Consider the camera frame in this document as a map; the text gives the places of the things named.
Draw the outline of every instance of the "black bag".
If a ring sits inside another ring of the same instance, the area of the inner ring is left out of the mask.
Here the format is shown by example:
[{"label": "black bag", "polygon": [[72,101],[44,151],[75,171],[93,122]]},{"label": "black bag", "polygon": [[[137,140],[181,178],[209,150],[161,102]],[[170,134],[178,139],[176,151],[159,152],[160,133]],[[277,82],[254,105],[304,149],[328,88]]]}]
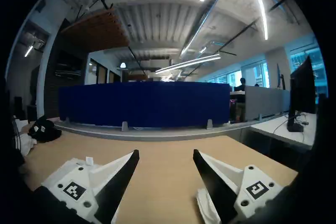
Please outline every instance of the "black bag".
[{"label": "black bag", "polygon": [[47,117],[41,116],[34,125],[29,129],[28,135],[39,142],[50,142],[59,138],[62,130],[55,129],[52,121],[47,120]]}]

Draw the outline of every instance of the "acoustic panel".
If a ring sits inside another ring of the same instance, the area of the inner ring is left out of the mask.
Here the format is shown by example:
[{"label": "acoustic panel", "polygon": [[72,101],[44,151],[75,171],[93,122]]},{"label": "acoustic panel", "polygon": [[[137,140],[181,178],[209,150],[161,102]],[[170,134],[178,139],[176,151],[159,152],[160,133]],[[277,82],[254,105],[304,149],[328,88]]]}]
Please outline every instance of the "acoustic panel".
[{"label": "acoustic panel", "polygon": [[61,120],[133,127],[206,126],[228,122],[228,84],[126,82],[62,87]]},{"label": "acoustic panel", "polygon": [[113,9],[88,16],[65,28],[61,34],[87,52],[129,45]]}]

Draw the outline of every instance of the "computer monitor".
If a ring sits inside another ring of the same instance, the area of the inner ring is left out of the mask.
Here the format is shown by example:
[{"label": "computer monitor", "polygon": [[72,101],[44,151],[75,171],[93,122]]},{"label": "computer monitor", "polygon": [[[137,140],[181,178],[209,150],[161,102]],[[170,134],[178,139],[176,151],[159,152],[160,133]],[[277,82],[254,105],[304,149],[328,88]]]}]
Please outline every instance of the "computer monitor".
[{"label": "computer monitor", "polygon": [[291,74],[291,104],[287,129],[290,132],[303,132],[303,126],[294,123],[295,111],[315,113],[315,83],[310,57]]},{"label": "computer monitor", "polygon": [[276,64],[277,69],[278,69],[278,88],[280,88],[280,80],[282,80],[282,90],[286,90],[285,86],[285,78],[283,74],[280,74],[280,69],[279,69],[279,64]]}]

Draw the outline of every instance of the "wooden table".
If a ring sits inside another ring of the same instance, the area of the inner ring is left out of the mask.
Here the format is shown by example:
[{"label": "wooden table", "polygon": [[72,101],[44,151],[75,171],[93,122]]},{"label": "wooden table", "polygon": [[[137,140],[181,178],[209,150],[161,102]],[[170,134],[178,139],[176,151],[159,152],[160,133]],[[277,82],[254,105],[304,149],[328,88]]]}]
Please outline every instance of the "wooden table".
[{"label": "wooden table", "polygon": [[34,190],[64,162],[91,156],[97,164],[111,162],[134,149],[140,160],[120,204],[117,223],[203,223],[196,204],[203,181],[192,159],[198,149],[237,168],[254,164],[282,186],[296,172],[228,136],[171,142],[98,139],[63,131],[52,142],[39,143],[26,157]]}]

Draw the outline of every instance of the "wooden ceiling panel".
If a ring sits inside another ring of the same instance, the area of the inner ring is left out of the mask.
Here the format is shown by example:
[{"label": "wooden ceiling panel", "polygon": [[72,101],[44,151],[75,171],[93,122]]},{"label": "wooden ceiling panel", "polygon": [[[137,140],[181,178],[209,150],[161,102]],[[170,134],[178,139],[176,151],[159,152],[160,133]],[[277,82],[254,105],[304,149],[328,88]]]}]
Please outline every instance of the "wooden ceiling panel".
[{"label": "wooden ceiling panel", "polygon": [[129,45],[113,9],[86,17],[65,28],[61,34],[88,52]]}]

